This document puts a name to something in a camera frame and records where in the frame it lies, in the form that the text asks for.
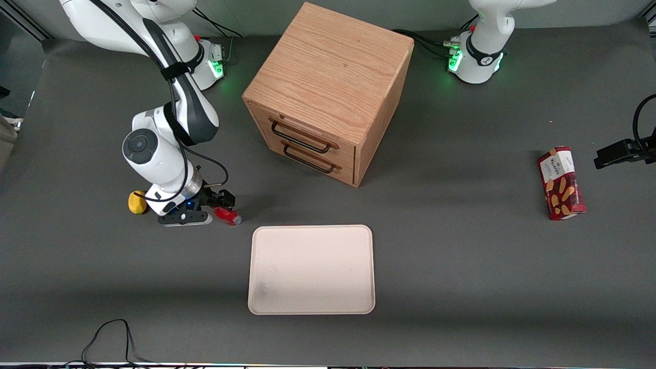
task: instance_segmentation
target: green led light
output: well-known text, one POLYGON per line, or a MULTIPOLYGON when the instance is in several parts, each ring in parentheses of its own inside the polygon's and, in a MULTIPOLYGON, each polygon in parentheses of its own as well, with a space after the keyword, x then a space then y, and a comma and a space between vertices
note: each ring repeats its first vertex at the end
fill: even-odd
POLYGON ((499 55, 499 61, 497 62, 497 66, 494 67, 495 72, 497 70, 499 70, 499 67, 501 66, 501 59, 503 59, 503 53, 501 53, 501 55, 499 55))
POLYGON ((214 60, 208 60, 207 61, 210 69, 212 70, 212 73, 214 76, 219 79, 223 77, 223 63, 222 62, 217 62, 214 60))
POLYGON ((449 69, 452 72, 455 72, 458 70, 458 67, 460 66, 460 61, 462 60, 462 51, 458 50, 458 53, 456 55, 453 55, 451 59, 452 60, 449 62, 449 69))

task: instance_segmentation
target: cabinet top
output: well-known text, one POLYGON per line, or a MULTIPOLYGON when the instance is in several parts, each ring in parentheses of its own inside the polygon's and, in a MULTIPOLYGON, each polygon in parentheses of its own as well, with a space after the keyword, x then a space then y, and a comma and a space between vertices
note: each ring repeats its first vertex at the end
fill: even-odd
POLYGON ((413 45, 404 35, 305 3, 243 98, 359 145, 413 45))

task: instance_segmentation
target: drawer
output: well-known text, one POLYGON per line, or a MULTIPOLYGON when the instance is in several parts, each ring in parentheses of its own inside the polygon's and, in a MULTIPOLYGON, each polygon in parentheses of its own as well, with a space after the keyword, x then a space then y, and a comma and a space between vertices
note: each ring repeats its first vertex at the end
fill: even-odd
POLYGON ((271 149, 273 149, 273 145, 279 143, 282 139, 317 158, 322 158, 343 167, 353 168, 355 146, 324 137, 321 133, 309 132, 306 128, 301 127, 301 124, 281 114, 254 104, 249 104, 249 106, 260 132, 264 135, 271 149))
POLYGON ((339 163, 330 162, 326 158, 322 158, 315 152, 306 150, 289 141, 279 139, 270 146, 271 150, 286 156, 306 167, 310 167, 319 171, 329 177, 335 178, 349 185, 353 185, 353 164, 342 165, 339 163))

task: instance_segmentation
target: small red bottle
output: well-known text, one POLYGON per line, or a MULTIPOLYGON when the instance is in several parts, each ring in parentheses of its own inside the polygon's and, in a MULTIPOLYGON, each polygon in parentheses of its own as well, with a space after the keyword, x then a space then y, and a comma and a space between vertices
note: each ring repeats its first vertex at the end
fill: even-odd
POLYGON ((234 227, 241 223, 241 215, 235 209, 225 207, 214 207, 214 215, 224 221, 227 225, 234 227))

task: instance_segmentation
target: plastic tray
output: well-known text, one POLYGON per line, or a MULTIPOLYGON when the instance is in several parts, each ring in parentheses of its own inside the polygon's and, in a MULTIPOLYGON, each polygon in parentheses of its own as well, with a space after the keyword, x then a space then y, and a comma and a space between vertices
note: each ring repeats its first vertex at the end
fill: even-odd
POLYGON ((253 233, 253 314, 367 314, 375 303, 369 227, 260 227, 253 233))

